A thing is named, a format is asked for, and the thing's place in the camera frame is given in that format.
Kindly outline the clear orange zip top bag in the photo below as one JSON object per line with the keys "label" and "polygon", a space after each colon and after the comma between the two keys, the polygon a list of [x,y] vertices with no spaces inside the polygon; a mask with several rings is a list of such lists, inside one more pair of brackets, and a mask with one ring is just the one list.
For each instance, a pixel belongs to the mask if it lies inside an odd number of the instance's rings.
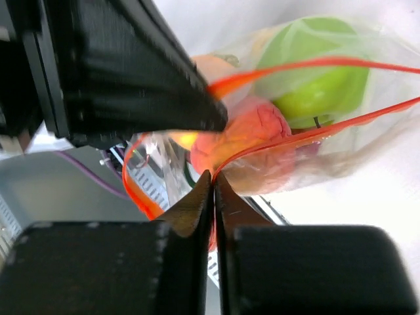
{"label": "clear orange zip top bag", "polygon": [[352,174],[419,128],[419,48],[359,19],[306,16],[192,57],[228,110],[222,132],[137,135],[128,196],[156,219],[204,172],[241,196]]}

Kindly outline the yellow pear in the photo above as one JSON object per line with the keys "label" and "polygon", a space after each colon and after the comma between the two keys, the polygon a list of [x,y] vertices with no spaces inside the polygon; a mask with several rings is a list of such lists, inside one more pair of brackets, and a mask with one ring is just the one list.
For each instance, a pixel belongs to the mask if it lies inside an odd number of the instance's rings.
{"label": "yellow pear", "polygon": [[196,131],[170,131],[169,137],[180,147],[190,151],[198,136]]}

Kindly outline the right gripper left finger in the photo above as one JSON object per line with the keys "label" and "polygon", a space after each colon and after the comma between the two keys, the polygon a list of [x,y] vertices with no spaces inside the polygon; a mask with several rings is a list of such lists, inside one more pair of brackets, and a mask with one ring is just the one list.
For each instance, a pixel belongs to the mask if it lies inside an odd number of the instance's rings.
{"label": "right gripper left finger", "polygon": [[2,314],[203,314],[212,184],[150,222],[38,222],[1,270]]}

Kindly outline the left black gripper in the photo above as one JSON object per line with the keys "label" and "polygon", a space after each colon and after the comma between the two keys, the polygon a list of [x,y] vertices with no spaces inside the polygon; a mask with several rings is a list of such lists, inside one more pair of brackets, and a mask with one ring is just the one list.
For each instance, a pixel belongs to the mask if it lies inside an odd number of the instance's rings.
{"label": "left black gripper", "polygon": [[24,36],[41,29],[37,1],[2,1],[1,27],[9,39],[1,40],[1,134],[11,138],[39,128],[43,114]]}

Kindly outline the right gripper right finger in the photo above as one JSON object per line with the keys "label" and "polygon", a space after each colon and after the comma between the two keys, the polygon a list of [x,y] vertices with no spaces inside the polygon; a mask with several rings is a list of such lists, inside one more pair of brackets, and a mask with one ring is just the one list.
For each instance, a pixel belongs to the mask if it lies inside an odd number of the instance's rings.
{"label": "right gripper right finger", "polygon": [[223,314],[416,314],[395,243],[368,225],[277,225],[214,180]]}

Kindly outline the red peach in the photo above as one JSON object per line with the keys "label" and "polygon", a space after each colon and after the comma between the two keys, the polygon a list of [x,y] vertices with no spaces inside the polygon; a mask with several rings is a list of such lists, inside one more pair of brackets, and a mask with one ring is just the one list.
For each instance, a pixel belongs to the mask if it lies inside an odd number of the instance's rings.
{"label": "red peach", "polygon": [[[238,103],[241,113],[221,133],[200,133],[190,151],[199,174],[215,173],[233,155],[291,136],[282,113],[270,101],[247,96]],[[271,148],[228,163],[222,170],[237,194],[253,196],[279,190],[294,173],[295,150]]]}

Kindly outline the orange fruit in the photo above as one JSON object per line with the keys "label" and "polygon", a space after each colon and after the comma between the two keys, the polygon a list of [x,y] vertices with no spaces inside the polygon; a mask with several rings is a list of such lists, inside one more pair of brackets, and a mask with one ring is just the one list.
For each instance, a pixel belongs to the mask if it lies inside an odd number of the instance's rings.
{"label": "orange fruit", "polygon": [[196,65],[198,72],[208,85],[237,73],[237,69],[233,65],[210,54],[193,56],[191,61]]}

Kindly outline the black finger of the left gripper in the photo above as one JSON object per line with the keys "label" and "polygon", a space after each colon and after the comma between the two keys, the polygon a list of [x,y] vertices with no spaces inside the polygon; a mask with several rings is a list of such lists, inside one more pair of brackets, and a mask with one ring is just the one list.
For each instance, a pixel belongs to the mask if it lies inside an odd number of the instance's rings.
{"label": "black finger of the left gripper", "polygon": [[55,136],[107,148],[136,133],[226,127],[225,106],[152,1],[24,1],[22,17]]}

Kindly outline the green apple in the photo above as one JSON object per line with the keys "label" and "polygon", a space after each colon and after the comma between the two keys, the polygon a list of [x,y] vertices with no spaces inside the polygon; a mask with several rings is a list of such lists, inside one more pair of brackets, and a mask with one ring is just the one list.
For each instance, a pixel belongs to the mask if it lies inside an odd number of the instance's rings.
{"label": "green apple", "polygon": [[[270,40],[257,68],[325,56],[363,57],[362,38],[338,18],[302,18]],[[271,100],[292,129],[309,129],[356,110],[363,101],[368,76],[367,68],[299,68],[257,80],[255,92]]]}

